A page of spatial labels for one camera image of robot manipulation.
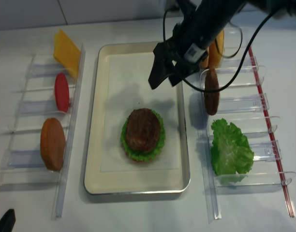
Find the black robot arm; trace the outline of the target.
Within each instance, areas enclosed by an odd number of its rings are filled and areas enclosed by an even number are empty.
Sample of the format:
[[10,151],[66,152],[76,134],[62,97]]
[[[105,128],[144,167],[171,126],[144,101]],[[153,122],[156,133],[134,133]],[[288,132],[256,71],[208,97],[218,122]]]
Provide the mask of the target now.
[[[229,87],[238,76],[245,56],[261,27],[276,14],[287,12],[296,15],[296,0],[202,0],[197,7],[189,0],[177,0],[178,8],[171,7],[163,15],[163,42],[153,50],[154,62],[148,82],[156,89],[166,78],[174,87],[181,81],[203,93],[216,93]],[[268,13],[250,39],[239,67],[232,79],[216,90],[203,90],[193,87],[185,80],[199,71],[199,63],[208,53],[207,48],[217,38],[232,17],[244,7],[252,4]],[[172,37],[165,39],[165,19],[168,12],[181,10],[184,19],[175,25]]]

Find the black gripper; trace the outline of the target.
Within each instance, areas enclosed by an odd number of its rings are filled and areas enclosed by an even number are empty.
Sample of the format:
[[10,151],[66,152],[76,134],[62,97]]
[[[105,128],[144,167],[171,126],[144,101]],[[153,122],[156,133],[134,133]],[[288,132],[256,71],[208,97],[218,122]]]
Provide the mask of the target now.
[[207,29],[203,23],[176,24],[173,35],[156,45],[148,82],[156,89],[166,78],[174,87],[199,71],[199,63],[208,56]]

